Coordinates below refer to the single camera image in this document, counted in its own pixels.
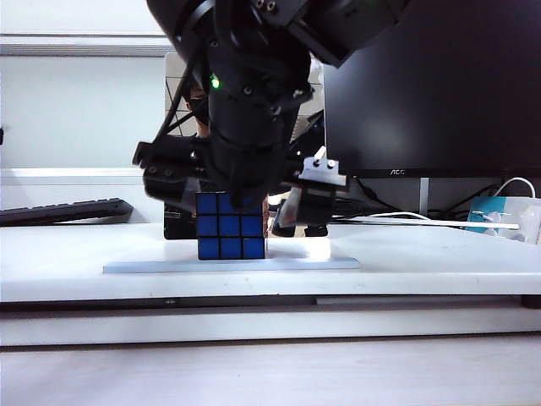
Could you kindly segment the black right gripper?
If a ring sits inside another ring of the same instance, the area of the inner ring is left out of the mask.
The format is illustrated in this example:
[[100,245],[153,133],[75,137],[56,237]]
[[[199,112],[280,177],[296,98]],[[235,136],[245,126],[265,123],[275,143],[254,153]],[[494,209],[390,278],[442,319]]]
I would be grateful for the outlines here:
[[211,138],[209,144],[196,135],[166,134],[152,142],[140,141],[132,163],[143,170],[149,197],[191,212],[195,211],[200,181],[211,178],[218,189],[230,195],[233,209],[240,212],[260,207],[281,182],[290,188],[289,195],[278,206],[270,232],[277,237],[292,237],[296,228],[302,227],[306,237],[327,236],[337,193],[348,190],[339,161],[316,156],[285,158],[282,142],[258,147]]

